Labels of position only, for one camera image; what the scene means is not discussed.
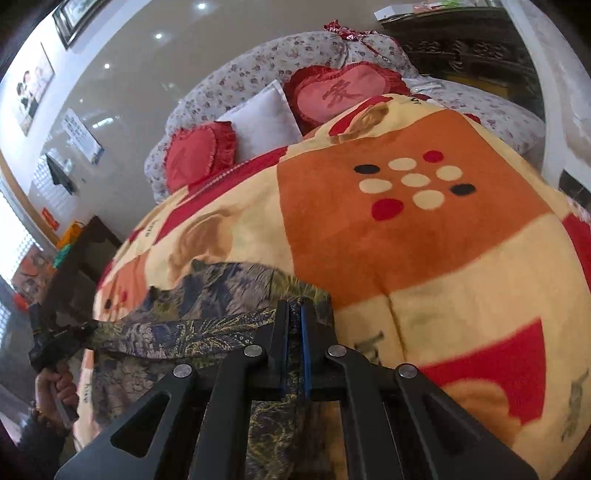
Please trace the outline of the person's left hand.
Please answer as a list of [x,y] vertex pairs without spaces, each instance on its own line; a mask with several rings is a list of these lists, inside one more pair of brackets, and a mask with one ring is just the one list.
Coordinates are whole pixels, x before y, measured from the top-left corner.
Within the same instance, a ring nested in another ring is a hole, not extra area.
[[70,430],[75,420],[63,419],[61,410],[77,410],[79,397],[73,375],[65,361],[44,368],[35,379],[35,409],[53,427]]

